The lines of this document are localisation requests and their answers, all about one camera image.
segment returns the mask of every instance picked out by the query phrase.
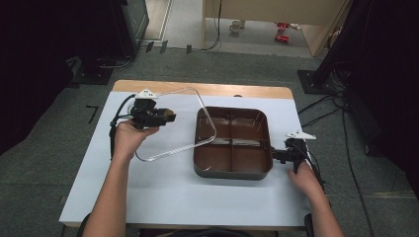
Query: red object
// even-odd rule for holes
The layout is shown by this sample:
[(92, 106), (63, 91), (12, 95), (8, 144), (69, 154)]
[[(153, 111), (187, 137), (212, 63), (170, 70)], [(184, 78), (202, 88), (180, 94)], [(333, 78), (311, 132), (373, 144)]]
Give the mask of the red object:
[(286, 36), (281, 36), (281, 35), (276, 35), (275, 36), (275, 41), (288, 42), (289, 40), (290, 40), (290, 38), (286, 37)]
[(278, 32), (283, 32), (288, 26), (287, 23), (277, 23)]

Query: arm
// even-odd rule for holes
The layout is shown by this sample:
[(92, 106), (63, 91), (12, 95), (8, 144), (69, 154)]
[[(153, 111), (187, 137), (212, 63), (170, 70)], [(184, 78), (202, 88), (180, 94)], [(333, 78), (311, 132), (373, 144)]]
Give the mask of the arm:
[(135, 150), (158, 127), (137, 130), (132, 121), (120, 122), (115, 136), (115, 150), (104, 185), (87, 220), (83, 237), (126, 235), (126, 186), (129, 162)]
[(297, 174), (293, 170), (289, 170), (289, 176), (310, 201), (315, 237), (344, 236), (330, 208), (329, 200), (318, 184), (311, 168), (305, 162), (302, 162), (299, 164)]

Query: white table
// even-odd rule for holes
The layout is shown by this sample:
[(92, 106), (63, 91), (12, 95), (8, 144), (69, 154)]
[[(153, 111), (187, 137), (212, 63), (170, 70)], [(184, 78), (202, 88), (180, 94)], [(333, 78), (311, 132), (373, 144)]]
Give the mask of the white table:
[[(121, 102), (130, 94), (113, 91), (109, 95), (59, 218), (67, 226), (79, 226), (92, 210), (110, 165), (110, 121)], [(206, 106), (248, 108), (264, 112), (268, 118), (271, 144), (277, 149), (285, 149), (286, 132), (301, 130), (292, 99), (225, 96), (202, 98)], [(165, 144), (174, 140), (193, 143), (196, 114), (200, 108), (195, 99), (191, 95), (159, 98), (157, 108), (176, 108), (174, 111), (179, 115), (173, 123), (161, 127), (161, 130), (171, 129), (173, 136), (163, 136), (167, 132), (160, 130), (148, 137), (140, 149), (154, 151), (156, 144), (165, 149)], [(309, 204), (288, 178), (287, 169), (292, 164), (283, 165), (274, 160), (273, 169), (262, 181), (205, 179), (195, 173), (192, 158), (193, 150), (153, 162), (141, 162), (133, 158), (129, 167), (127, 191), (128, 227), (218, 226), (255, 230), (303, 228), (303, 218), (310, 212)]]

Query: brown tray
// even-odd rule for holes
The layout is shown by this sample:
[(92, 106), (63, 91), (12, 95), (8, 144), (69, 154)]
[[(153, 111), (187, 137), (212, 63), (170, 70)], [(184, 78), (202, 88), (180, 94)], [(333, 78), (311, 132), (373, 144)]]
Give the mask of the brown tray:
[[(272, 169), (272, 148), (264, 113), (251, 109), (207, 107), (215, 140), (194, 148), (194, 170), (204, 178), (262, 180)], [(196, 143), (213, 135), (203, 109), (198, 111)]]

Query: black cable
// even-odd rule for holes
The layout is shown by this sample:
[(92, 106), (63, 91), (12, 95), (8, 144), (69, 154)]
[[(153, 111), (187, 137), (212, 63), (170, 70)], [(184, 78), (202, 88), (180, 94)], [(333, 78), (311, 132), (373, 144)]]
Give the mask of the black cable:
[[(362, 44), (361, 44), (361, 51), (360, 51), (360, 53), (358, 54), (358, 57), (359, 57), (360, 55), (362, 55), (362, 53), (364, 52), (364, 46), (365, 46), (365, 42), (366, 42), (366, 36), (367, 36), (368, 24), (369, 24), (369, 21), (370, 21), (371, 9), (373, 8), (375, 1), (376, 1), (376, 0), (372, 0), (372, 2), (371, 2), (371, 4), (370, 4), (369, 11), (368, 11), (368, 13), (367, 13), (367, 20), (366, 20), (366, 26), (365, 26), (365, 28), (364, 28), (364, 35), (363, 35), (363, 41), (362, 41)], [(347, 61), (342, 61), (342, 62), (335, 62), (335, 63), (333, 63), (330, 67), (334, 67), (334, 66), (336, 66), (336, 65), (338, 65), (338, 64), (345, 64), (345, 63), (353, 62), (353, 61), (356, 61), (356, 59), (357, 59), (357, 58), (355, 58), (355, 59), (351, 59), (351, 60), (347, 60)]]
[(217, 31), (217, 37), (216, 37), (215, 42), (212, 44), (212, 46), (211, 46), (211, 47), (209, 47), (209, 48), (203, 48), (203, 49), (202, 49), (203, 51), (207, 51), (207, 50), (211, 50), (211, 49), (215, 48), (215, 47), (216, 47), (216, 45), (220, 42), (220, 41), (219, 41), (219, 19), (221, 18), (221, 8), (222, 8), (222, 0), (219, 0), (219, 8), (218, 8), (218, 28), (216, 28), (216, 31)]
[(313, 102), (310, 105), (306, 106), (305, 108), (303, 108), (302, 110), (300, 110), (297, 114), (298, 115), (301, 114), (302, 112), (310, 109), (311, 107), (314, 107), (315, 105), (319, 104), (320, 102), (332, 100), (334, 98), (341, 98), (341, 97), (338, 96), (339, 93), (343, 93), (343, 92), (342, 91), (339, 91), (339, 92), (336, 92), (335, 94), (324, 96), (324, 97), (320, 98), (318, 101)]
[(125, 66), (127, 66), (131, 61), (132, 61), (132, 59), (133, 59), (133, 57), (131, 56), (130, 58), (129, 58), (129, 60), (126, 62), (126, 63), (124, 63), (124, 64), (122, 64), (122, 65), (115, 65), (115, 66), (99, 66), (100, 68), (104, 68), (104, 69), (116, 69), (116, 68), (123, 68), (123, 67), (125, 67)]
[(343, 129), (344, 129), (344, 133), (345, 133), (346, 154), (347, 154), (347, 157), (348, 157), (349, 168), (351, 170), (351, 174), (352, 174), (352, 178), (354, 179), (355, 186), (357, 187), (357, 191), (358, 191), (358, 195), (360, 196), (361, 204), (363, 205), (363, 209), (364, 209), (364, 213), (366, 215), (368, 227), (370, 229), (370, 234), (371, 234), (372, 237), (374, 237), (375, 235), (374, 235), (373, 227), (371, 225), (370, 216), (368, 214), (368, 210), (367, 210), (367, 207), (366, 207), (366, 203), (364, 201), (363, 194), (361, 192), (360, 185), (358, 184), (357, 178), (355, 176), (354, 168), (352, 167), (351, 156), (349, 154), (348, 131), (346, 129), (346, 123), (345, 123), (345, 111), (342, 112), (342, 122), (343, 122)]
[(303, 127), (307, 127), (307, 126), (311, 126), (311, 125), (313, 125), (313, 124), (317, 123), (319, 120), (324, 119), (324, 118), (326, 118), (326, 117), (328, 117), (328, 116), (330, 116), (330, 115), (332, 115), (332, 114), (336, 113), (336, 112), (337, 112), (337, 111), (339, 111), (339, 110), (342, 110), (342, 109), (341, 109), (341, 108), (338, 108), (338, 109), (336, 109), (336, 110), (334, 110), (334, 111), (332, 111), (332, 112), (330, 112), (330, 113), (327, 113), (326, 115), (323, 115), (323, 116), (321, 116), (321, 117), (319, 117), (319, 118), (315, 118), (315, 119), (313, 119), (313, 120), (309, 121), (308, 123), (306, 123), (306, 124), (302, 125), (302, 126), (301, 126), (301, 128), (303, 128)]
[(123, 103), (118, 108), (117, 114), (114, 116), (114, 119), (111, 121), (111, 130), (109, 131), (109, 136), (111, 137), (111, 159), (114, 155), (114, 147), (115, 147), (115, 134), (117, 133), (117, 121), (120, 119), (120, 112), (123, 109), (124, 105), (128, 100), (135, 97), (135, 94), (129, 95), (126, 97), (126, 99), (123, 101)]

